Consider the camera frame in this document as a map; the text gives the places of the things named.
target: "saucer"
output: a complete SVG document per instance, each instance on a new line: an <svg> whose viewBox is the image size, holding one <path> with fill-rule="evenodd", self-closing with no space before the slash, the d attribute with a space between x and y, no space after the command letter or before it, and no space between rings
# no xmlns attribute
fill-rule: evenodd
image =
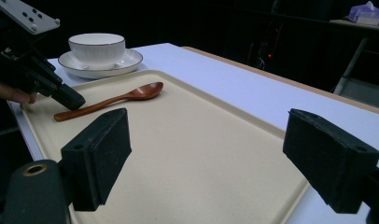
<svg viewBox="0 0 379 224"><path fill-rule="evenodd" d="M68 51L59 57L59 64L63 67L66 73L77 77L85 78L104 78L123 75L134 71L143 61L141 53L126 49L122 59L116 63L115 67L108 70L92 70L82 65L74 56L73 52Z"/></svg>

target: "finger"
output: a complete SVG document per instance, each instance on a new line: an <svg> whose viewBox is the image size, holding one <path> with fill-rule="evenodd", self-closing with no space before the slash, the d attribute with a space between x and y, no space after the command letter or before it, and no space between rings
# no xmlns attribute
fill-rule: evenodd
<svg viewBox="0 0 379 224"><path fill-rule="evenodd" d="M0 82L0 98L19 104L25 104L30 101L29 94L19 89L12 88L2 82Z"/></svg>
<svg viewBox="0 0 379 224"><path fill-rule="evenodd" d="M36 100L37 100L37 92L33 92L32 94L30 94L29 104L34 104Z"/></svg>

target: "table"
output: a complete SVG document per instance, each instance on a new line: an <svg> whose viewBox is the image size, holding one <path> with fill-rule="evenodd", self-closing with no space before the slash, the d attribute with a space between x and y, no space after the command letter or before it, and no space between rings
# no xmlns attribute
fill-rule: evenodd
<svg viewBox="0 0 379 224"><path fill-rule="evenodd" d="M144 60L138 70L164 71L195 88L286 129L291 108L322 116L379 150L379 109L320 91L206 52L169 43L135 48ZM69 86L89 80L67 75L54 64L56 74ZM9 103L34 160L43 159L21 108ZM369 208L363 204L356 215L337 215L309 188L288 223L365 223Z"/></svg>

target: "spoon bowl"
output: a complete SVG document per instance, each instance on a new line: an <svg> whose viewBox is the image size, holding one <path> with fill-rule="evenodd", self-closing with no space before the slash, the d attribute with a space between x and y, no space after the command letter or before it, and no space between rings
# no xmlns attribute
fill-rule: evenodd
<svg viewBox="0 0 379 224"><path fill-rule="evenodd" d="M119 95L116 97L112 97L109 99L106 99L100 103L97 103L95 105L89 105L77 110L71 110L71 111L66 111L62 113L55 114L53 117L55 118L56 121L65 121L68 119L74 119L78 118L80 116L84 116L87 114L90 114L92 112L98 111L102 108L104 108L107 105L111 105L117 101L129 101L129 100L134 100L134 101L143 101L143 100L149 100L152 99L156 96L158 96L163 89L163 83L162 82L153 82L149 83L147 85L138 87L132 91L129 91L123 95Z"/></svg>

